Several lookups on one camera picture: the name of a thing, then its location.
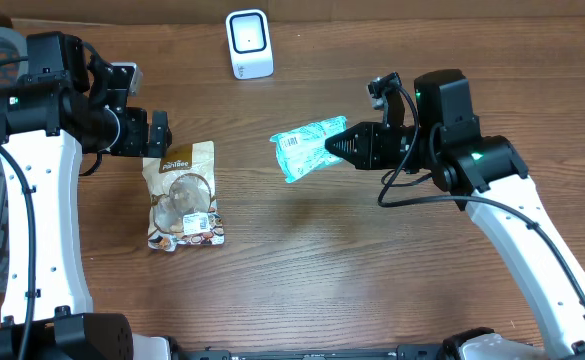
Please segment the large teal wipes pack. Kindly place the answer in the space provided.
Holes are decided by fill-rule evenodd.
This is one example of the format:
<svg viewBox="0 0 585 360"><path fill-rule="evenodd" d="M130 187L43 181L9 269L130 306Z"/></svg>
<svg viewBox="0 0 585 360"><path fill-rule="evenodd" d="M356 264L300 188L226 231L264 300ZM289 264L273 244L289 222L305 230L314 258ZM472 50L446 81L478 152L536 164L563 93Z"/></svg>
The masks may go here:
<svg viewBox="0 0 585 360"><path fill-rule="evenodd" d="M287 183L309 173L336 165L342 159L326 150L328 138L346 130L347 119L337 116L278 133L269 141L276 146L276 159Z"/></svg>

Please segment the brown white snack pouch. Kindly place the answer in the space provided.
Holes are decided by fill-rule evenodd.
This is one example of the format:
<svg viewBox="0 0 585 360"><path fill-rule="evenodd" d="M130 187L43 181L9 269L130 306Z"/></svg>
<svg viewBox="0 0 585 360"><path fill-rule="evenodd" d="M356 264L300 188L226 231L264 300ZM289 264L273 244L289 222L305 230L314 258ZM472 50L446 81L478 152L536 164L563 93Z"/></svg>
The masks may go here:
<svg viewBox="0 0 585 360"><path fill-rule="evenodd" d="M150 195L148 247L173 252L179 246L225 243L215 185L212 141L145 158L142 175Z"/></svg>

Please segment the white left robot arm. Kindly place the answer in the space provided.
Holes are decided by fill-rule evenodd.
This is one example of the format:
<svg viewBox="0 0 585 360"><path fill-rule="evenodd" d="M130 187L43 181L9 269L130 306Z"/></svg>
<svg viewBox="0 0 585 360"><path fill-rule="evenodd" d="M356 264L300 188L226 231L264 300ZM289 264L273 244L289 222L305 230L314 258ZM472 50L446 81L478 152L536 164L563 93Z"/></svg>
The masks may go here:
<svg viewBox="0 0 585 360"><path fill-rule="evenodd" d="M171 359L172 342L98 313L83 271L78 181L85 155L165 156L165 112L131 107L140 72L80 38L29 35L27 72L0 88L0 158L8 200L8 283L0 359Z"/></svg>

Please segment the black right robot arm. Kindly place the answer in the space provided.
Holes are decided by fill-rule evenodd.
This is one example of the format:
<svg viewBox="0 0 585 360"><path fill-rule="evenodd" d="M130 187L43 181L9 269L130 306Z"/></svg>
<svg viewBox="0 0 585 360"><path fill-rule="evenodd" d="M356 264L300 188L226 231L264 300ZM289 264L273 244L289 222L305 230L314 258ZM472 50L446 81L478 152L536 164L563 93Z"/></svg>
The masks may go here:
<svg viewBox="0 0 585 360"><path fill-rule="evenodd" d="M469 82L459 69L426 73L413 95L398 74L367 86L380 122L362 122L329 137L326 150L358 170L385 171L385 190L401 172L425 171L438 196L383 208L453 202L498 251L533 311L542 348L477 328L447 338L442 359L585 359L585 271L553 225L529 168L503 136L484 136Z"/></svg>

